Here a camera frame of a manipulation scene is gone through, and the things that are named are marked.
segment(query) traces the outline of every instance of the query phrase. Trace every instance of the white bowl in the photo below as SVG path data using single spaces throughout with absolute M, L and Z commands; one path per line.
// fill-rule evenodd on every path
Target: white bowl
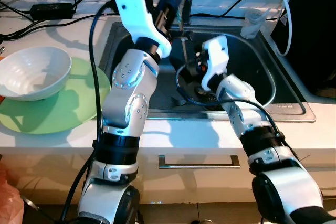
M 31 47 L 0 61 L 0 95 L 18 101 L 36 101 L 64 87 L 71 58 L 57 47 Z

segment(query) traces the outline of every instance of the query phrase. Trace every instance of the drawer handle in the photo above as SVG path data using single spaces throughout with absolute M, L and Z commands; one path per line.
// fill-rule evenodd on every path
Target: drawer handle
M 166 164 L 165 155 L 159 155 L 159 169 L 239 169 L 237 155 L 230 155 L 231 164 Z
M 336 171 L 336 166 L 304 166 L 304 168 L 309 172 L 335 172 Z

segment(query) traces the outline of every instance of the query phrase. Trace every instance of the cabinet drawer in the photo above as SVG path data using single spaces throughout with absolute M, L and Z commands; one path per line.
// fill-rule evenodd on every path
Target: cabinet drawer
M 336 198 L 336 156 L 308 156 L 303 166 L 318 184 L 326 198 Z
M 161 161 L 157 155 L 140 156 L 134 185 L 140 190 L 141 203 L 147 204 L 254 201 L 253 175 L 245 159 L 232 159 L 230 155 L 167 155 L 163 164 L 162 156 Z

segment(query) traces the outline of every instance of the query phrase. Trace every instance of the stainless steel sink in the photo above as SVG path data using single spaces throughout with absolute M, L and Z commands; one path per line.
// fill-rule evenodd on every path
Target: stainless steel sink
M 253 40 L 240 36 L 240 27 L 190 26 L 182 34 L 177 27 L 171 29 L 174 38 L 172 54 L 183 54 L 181 40 L 191 40 L 194 45 L 226 35 L 228 40 L 228 74 L 234 73 L 240 79 L 251 84 L 256 91 L 256 98 L 276 121 L 314 122 L 315 115 L 303 96 L 292 83 L 290 77 L 278 64 L 276 56 L 268 48 L 261 33 Z M 121 22 L 113 23 L 99 67 L 111 80 L 111 72 L 120 62 L 125 52 L 134 46 L 130 34 Z M 197 99 L 195 87 L 198 82 L 184 83 L 185 89 Z M 158 85 L 150 104 L 148 119 L 212 119 L 228 120 L 223 110 L 211 111 L 204 107 L 190 104 L 178 105 L 174 100 L 183 100 L 176 90 L 175 70 L 168 58 L 160 62 Z

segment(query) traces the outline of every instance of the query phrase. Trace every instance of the orange bag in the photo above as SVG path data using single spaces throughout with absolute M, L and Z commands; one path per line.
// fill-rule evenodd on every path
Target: orange bag
M 22 224 L 24 203 L 20 192 L 7 183 L 7 172 L 0 164 L 0 224 Z

